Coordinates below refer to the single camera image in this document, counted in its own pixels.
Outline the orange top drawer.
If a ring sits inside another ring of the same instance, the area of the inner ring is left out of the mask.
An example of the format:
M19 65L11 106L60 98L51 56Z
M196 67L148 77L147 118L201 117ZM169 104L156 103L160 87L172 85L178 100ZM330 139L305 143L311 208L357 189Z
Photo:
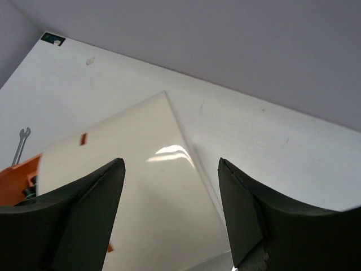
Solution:
M37 175L41 156L36 155L1 171L1 206L14 206L25 200L23 191L35 186L31 179Z

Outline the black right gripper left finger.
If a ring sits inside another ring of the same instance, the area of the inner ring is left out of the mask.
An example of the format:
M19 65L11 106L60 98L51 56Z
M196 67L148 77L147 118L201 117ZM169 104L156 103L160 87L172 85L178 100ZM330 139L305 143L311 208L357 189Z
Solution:
M1 204L1 270L102 270L124 179L116 158L48 193Z

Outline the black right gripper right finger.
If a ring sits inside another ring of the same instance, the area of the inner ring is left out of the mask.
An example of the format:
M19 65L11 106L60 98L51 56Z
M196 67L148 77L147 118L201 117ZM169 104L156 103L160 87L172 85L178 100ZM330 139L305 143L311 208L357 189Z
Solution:
M359 270L360 208L333 211L292 199L226 159L219 189L237 270Z

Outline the small black precision screwdriver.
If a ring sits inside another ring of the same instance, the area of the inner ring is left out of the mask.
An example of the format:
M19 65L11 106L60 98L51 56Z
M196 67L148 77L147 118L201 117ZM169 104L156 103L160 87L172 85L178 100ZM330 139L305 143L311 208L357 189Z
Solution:
M27 206L35 202L35 197L37 196L37 179L38 176L33 176L29 181L29 186L22 191L25 199L18 203L16 206Z

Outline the cream round drawer cabinet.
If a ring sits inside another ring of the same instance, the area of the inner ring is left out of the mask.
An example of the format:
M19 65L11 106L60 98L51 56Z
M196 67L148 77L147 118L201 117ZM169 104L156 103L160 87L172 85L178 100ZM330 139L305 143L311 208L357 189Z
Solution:
M229 250L220 205L164 92L48 147L38 193L115 158L126 173L104 270L187 270Z

